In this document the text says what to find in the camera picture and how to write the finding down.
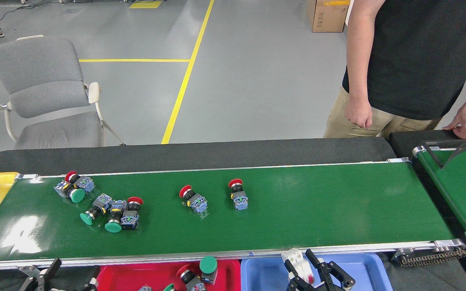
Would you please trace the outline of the person's right hand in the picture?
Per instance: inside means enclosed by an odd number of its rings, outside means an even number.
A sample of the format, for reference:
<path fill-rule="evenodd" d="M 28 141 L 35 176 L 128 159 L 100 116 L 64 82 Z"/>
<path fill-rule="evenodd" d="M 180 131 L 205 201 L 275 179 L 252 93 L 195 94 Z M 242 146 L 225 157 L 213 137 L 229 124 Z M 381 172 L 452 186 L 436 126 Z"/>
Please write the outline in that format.
<path fill-rule="evenodd" d="M 359 128 L 370 129 L 373 123 L 373 112 L 368 96 L 350 96 L 344 117 Z"/>

